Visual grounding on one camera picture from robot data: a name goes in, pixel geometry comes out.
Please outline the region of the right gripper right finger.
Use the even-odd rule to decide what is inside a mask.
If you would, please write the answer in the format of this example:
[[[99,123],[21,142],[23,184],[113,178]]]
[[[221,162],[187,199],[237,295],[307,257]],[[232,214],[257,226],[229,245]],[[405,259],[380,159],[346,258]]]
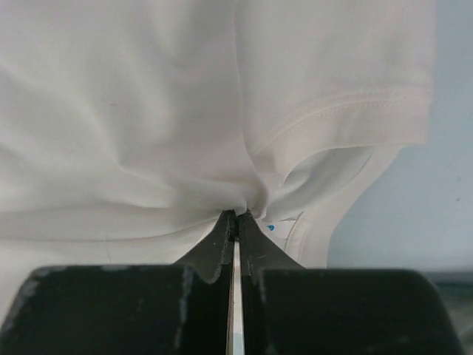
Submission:
[[[304,268],[236,219],[247,354],[461,354],[434,284],[405,269]]]

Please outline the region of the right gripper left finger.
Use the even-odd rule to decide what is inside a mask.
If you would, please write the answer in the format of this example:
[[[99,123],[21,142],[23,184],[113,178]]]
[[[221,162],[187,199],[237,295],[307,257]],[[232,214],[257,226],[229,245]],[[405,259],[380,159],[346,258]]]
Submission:
[[[231,354],[235,214],[168,265],[48,266],[18,290],[3,354]]]

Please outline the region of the white floral t-shirt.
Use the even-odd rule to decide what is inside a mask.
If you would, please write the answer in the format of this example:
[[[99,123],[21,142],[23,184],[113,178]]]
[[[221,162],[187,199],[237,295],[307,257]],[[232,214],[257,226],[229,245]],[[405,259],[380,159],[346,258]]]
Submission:
[[[1,312],[35,268],[171,263],[250,212],[296,262],[426,140],[433,1],[3,1]]]

